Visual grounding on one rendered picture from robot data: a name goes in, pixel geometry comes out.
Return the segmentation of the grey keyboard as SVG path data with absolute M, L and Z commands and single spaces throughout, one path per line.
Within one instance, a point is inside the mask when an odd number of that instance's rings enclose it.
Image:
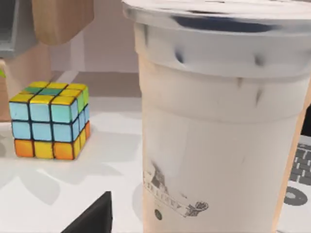
M 299 139 L 276 233 L 311 233 L 311 137 Z

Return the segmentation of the white plastic cup with lid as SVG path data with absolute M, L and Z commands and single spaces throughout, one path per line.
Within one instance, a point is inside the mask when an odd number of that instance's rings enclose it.
M 122 0 L 143 233 L 276 233 L 311 101 L 311 0 Z

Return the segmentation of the colourful puzzle cube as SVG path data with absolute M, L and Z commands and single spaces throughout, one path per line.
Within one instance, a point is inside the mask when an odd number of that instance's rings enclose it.
M 90 138 L 85 84 L 33 82 L 10 98 L 9 110 L 18 157 L 75 160 Z

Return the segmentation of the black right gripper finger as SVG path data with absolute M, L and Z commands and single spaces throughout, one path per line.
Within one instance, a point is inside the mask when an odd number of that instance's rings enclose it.
M 112 195 L 104 192 L 61 233 L 111 233 Z

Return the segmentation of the rounded pale wooden block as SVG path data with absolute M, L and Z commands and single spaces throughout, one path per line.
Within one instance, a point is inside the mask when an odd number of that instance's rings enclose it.
M 65 44 L 94 19 L 94 0 L 32 0 L 37 39 L 49 46 Z

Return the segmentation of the grey cabinet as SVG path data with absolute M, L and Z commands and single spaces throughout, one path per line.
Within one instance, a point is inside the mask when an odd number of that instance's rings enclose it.
M 0 58 L 13 58 L 38 44 L 32 0 L 0 0 Z

